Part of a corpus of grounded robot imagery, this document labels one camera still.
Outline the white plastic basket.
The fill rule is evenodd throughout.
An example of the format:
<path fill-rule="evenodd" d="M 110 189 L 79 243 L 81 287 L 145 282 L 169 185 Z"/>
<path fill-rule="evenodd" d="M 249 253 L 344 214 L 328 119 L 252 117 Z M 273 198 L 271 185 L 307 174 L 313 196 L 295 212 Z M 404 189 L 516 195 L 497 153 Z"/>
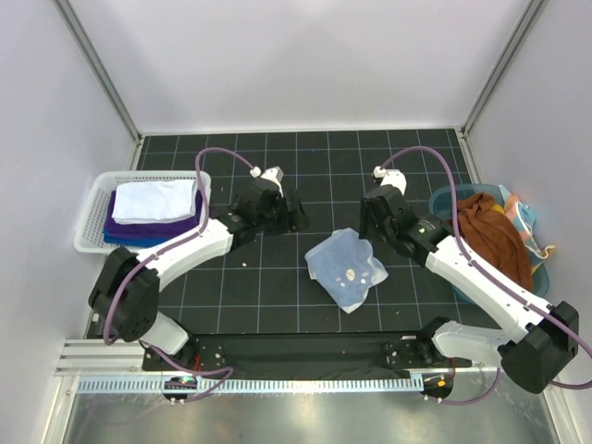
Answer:
<path fill-rule="evenodd" d="M 210 200 L 211 178 L 204 171 L 201 171 L 199 174 L 203 183 L 201 189 L 198 188 L 197 173 L 195 171 L 115 171 L 100 175 L 92 185 L 83 210 L 82 219 L 77 228 L 74 240 L 76 250 L 81 253 L 108 254 L 121 246 L 104 242 L 104 228 L 111 192 L 116 191 L 118 185 L 128 182 L 195 179 L 200 193 L 200 196 L 196 199 L 196 210 L 201 211 L 198 226 L 201 225 L 207 218 L 204 211 Z M 132 251 L 142 249 L 138 247 L 125 247 Z"/>

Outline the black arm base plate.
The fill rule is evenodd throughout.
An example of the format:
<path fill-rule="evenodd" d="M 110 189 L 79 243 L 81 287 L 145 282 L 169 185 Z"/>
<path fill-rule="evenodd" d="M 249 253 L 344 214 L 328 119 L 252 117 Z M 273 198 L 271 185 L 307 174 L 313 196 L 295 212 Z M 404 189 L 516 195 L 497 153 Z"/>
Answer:
<path fill-rule="evenodd" d="M 422 394 L 445 399 L 456 370 L 470 365 L 439 355 L 410 331 L 191 336 L 173 355 L 147 347 L 142 368 L 233 381 L 392 383 L 418 376 Z"/>

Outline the blue folded towel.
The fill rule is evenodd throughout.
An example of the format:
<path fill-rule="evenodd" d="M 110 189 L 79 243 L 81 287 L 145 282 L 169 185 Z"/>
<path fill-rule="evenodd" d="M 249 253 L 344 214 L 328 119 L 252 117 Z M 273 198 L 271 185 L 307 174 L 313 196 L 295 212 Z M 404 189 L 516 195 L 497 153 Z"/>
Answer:
<path fill-rule="evenodd" d="M 107 232 L 104 233 L 104 242 L 117 244 L 117 245 L 124 245 L 129 247 L 138 247 L 138 248 L 149 248 L 159 245 L 161 243 L 170 241 L 171 238 L 156 238 L 156 237 L 122 237 L 122 236 L 114 236 Z"/>

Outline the purple folded towel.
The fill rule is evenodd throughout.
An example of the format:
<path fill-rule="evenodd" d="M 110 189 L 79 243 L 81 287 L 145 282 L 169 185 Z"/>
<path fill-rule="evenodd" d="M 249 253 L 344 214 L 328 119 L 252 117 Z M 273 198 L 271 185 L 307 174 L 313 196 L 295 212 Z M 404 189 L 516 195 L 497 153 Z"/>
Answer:
<path fill-rule="evenodd" d="M 201 217 L 201 211 L 196 210 L 194 216 L 176 222 L 158 222 L 141 224 L 119 224 L 113 218 L 115 207 L 116 192 L 112 191 L 110 201 L 107 207 L 107 217 L 105 220 L 105 234 L 121 238 L 174 238 L 183 232 L 198 226 Z"/>

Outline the white folded towel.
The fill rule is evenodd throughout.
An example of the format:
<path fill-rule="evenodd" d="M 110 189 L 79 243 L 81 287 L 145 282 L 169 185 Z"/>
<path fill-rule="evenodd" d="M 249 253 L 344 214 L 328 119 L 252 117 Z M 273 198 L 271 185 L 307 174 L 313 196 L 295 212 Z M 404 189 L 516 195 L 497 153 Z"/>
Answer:
<path fill-rule="evenodd" d="M 196 214 L 195 179 L 128 182 L 117 186 L 113 219 L 120 225 L 173 223 Z"/>

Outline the multicolour striped towel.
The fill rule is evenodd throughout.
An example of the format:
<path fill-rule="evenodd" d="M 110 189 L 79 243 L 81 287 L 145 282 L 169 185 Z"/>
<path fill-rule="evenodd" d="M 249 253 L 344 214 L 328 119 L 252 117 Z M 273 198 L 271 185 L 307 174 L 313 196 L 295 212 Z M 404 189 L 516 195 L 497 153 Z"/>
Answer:
<path fill-rule="evenodd" d="M 531 272 L 534 275 L 551 257 L 556 246 L 550 244 L 540 247 L 534 234 L 534 226 L 537 222 L 535 210 L 503 185 L 499 185 L 498 190 L 501 195 L 503 213 L 518 231 L 528 254 Z"/>

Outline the aluminium frame rail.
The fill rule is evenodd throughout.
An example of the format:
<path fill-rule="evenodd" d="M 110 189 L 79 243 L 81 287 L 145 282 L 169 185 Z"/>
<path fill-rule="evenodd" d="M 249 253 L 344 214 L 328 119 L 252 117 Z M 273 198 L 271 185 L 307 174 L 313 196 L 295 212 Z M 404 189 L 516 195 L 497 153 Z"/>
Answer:
<path fill-rule="evenodd" d="M 100 376 L 142 370 L 144 349 L 136 342 L 107 346 L 101 339 L 69 339 L 64 343 L 56 376 Z"/>

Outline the blue plastic basin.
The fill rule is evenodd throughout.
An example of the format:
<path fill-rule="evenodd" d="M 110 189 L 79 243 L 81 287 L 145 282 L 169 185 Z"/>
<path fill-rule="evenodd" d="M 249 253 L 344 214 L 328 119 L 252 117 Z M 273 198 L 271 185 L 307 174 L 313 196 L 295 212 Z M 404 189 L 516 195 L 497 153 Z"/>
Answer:
<path fill-rule="evenodd" d="M 478 192 L 484 192 L 493 196 L 496 201 L 496 209 L 502 207 L 501 195 L 498 190 L 499 185 L 489 184 L 460 184 L 456 186 L 456 195 L 458 205 L 460 206 L 461 198 L 469 198 Z M 441 219 L 451 219 L 451 192 L 450 186 L 442 187 L 432 194 L 428 202 L 430 214 L 433 214 Z M 549 276 L 546 268 L 542 265 L 538 271 L 533 275 L 533 292 L 539 297 L 545 297 L 549 290 Z"/>

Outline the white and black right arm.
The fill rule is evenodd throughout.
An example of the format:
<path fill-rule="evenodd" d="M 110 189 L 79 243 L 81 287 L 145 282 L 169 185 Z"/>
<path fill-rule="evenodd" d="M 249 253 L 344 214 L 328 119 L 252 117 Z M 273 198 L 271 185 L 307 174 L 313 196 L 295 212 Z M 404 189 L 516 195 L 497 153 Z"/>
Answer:
<path fill-rule="evenodd" d="M 417 335 L 425 365 L 461 358 L 495 366 L 521 389 L 538 394 L 577 355 L 579 314 L 521 288 L 458 240 L 450 223 L 417 216 L 401 191 L 382 185 L 361 199 L 361 238 L 377 237 L 398 255 L 446 279 L 492 318 L 497 328 L 437 317 Z"/>

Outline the brown towel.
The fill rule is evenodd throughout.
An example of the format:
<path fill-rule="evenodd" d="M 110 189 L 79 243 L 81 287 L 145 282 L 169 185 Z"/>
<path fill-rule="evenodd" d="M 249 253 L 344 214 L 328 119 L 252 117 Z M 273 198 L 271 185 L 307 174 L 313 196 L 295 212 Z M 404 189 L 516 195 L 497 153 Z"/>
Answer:
<path fill-rule="evenodd" d="M 479 192 L 459 201 L 457 218 L 462 237 L 479 256 L 525 290 L 533 289 L 522 238 L 492 195 Z"/>

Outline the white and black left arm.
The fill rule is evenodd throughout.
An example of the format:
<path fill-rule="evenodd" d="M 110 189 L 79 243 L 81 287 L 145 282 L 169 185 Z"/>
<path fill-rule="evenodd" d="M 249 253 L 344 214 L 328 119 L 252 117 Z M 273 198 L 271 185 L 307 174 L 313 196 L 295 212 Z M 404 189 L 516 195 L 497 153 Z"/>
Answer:
<path fill-rule="evenodd" d="M 252 179 L 226 210 L 173 240 L 136 253 L 115 249 L 89 296 L 90 307 L 105 321 L 105 341 L 141 341 L 163 352 L 174 369 L 188 369 L 196 349 L 190 332 L 159 311 L 162 291 L 197 265 L 239 249 L 260 233 L 283 235 L 309 225 L 298 192 L 262 176 Z"/>

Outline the light blue bear towel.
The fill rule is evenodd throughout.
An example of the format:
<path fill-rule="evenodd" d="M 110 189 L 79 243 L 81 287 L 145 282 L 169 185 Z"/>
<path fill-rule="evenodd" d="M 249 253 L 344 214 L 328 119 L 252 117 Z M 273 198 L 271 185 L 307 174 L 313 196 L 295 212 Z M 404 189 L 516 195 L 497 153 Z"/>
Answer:
<path fill-rule="evenodd" d="M 366 301 L 371 288 L 389 273 L 375 258 L 371 243 L 351 228 L 335 230 L 309 250 L 304 259 L 309 277 L 316 281 L 345 314 Z"/>

